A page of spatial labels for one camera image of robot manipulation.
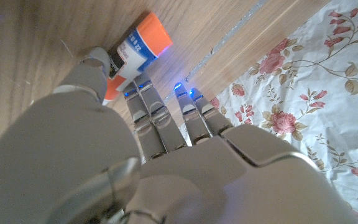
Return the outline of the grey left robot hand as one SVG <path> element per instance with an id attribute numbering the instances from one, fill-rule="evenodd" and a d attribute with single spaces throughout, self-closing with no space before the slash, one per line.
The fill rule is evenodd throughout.
<path id="1" fill-rule="evenodd" d="M 97 47 L 0 138 L 0 223 L 358 223 L 289 143 L 233 126 L 177 88 L 188 146 L 146 77 L 130 86 L 138 127 L 102 105 L 110 61 Z"/>

